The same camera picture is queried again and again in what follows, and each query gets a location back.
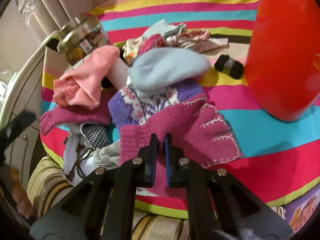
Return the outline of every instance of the colorful striped fabric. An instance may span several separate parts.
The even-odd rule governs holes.
[[[212,37],[228,37],[229,48],[207,55],[212,65],[223,54],[245,63],[259,0],[110,0],[90,13],[99,17],[110,41],[121,47],[158,20],[185,22],[188,29],[209,28]],[[53,79],[44,70],[44,111],[54,107]],[[233,80],[211,68],[199,81],[232,127],[244,158],[222,167],[269,206],[286,204],[320,182],[320,100],[297,122],[281,122],[258,105],[245,78]],[[41,136],[48,153],[61,163],[64,127]],[[137,196],[136,207],[187,218],[186,203],[163,197]]]

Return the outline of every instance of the purple knitted fabric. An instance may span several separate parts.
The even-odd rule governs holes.
[[[200,93],[203,93],[203,90],[195,80],[185,79],[168,86],[163,94],[142,99],[130,84],[120,89],[109,101],[108,106],[112,120],[120,131],[123,125],[142,125],[153,114]]]
[[[51,111],[45,112],[40,118],[40,130],[47,135],[54,126],[62,123],[110,123],[110,112],[108,102],[112,98],[110,91],[101,91],[100,105],[92,110],[82,106],[56,106]]]

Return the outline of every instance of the white embroidery stitching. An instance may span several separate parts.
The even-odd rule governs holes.
[[[215,108],[213,105],[210,105],[210,104],[205,103],[203,106],[201,106],[201,108],[200,108],[198,111],[196,111],[196,112],[193,114],[193,116],[196,116],[196,115],[200,114],[205,107],[213,108],[214,111],[215,111],[215,113],[218,114],[217,108]]]
[[[239,147],[238,147],[236,141],[233,139],[232,135],[218,136],[218,137],[216,137],[216,138],[213,138],[211,141],[214,142],[214,141],[217,141],[217,140],[220,141],[220,140],[225,140],[225,139],[227,139],[227,140],[228,140],[228,139],[231,139],[231,140],[232,140],[233,144],[234,144],[234,145],[236,146],[236,148],[237,148],[237,155],[236,155],[236,156],[233,156],[232,158],[227,158],[225,161],[222,161],[223,159],[220,159],[220,162],[218,162],[218,163],[216,162],[216,160],[213,160],[212,164],[210,164],[209,162],[207,162],[207,165],[206,165],[206,166],[203,165],[203,164],[201,164],[201,166],[202,166],[203,168],[207,169],[207,168],[210,168],[210,167],[215,166],[215,165],[220,164],[220,163],[228,163],[228,162],[231,162],[231,161],[235,160],[236,158],[238,158],[238,157],[240,156]]]
[[[193,105],[194,103],[200,101],[200,100],[207,100],[207,98],[203,97],[203,98],[197,98],[193,101],[186,101],[186,102],[183,102],[184,105],[187,105],[187,106],[191,106]]]
[[[227,125],[226,122],[223,121],[223,120],[221,120],[221,119],[220,119],[220,116],[218,116],[217,119],[213,119],[213,120],[211,120],[211,121],[209,121],[209,122],[207,122],[207,123],[203,123],[203,124],[201,124],[200,126],[201,126],[202,128],[206,128],[206,127],[209,126],[210,124],[213,124],[214,122],[218,122],[218,121],[223,122],[225,125]]]

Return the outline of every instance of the red container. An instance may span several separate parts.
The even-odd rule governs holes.
[[[320,94],[320,9],[314,0],[260,0],[244,74],[258,103],[285,121]]]

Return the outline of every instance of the turquoise stripe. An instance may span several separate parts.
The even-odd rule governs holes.
[[[120,139],[119,131],[113,123],[108,126],[107,134],[111,143]]]
[[[49,111],[50,102],[42,100],[42,113]]]
[[[66,132],[70,131],[70,129],[68,127],[66,127],[65,125],[60,125],[60,126],[58,126],[58,128],[60,128],[61,130],[66,131]]]
[[[48,111],[51,111],[52,109],[54,109],[55,107],[57,106],[57,104],[55,102],[50,102],[50,105],[49,105],[49,108],[48,108]]]
[[[311,106],[296,122],[281,122],[263,110],[219,112],[231,125],[245,157],[284,151],[320,139],[319,106]]]
[[[116,31],[151,26],[165,19],[167,23],[180,23],[192,21],[232,21],[248,20],[254,21],[257,10],[240,11],[215,11],[215,12],[170,12],[134,17],[124,17],[114,20],[102,21],[105,31]]]

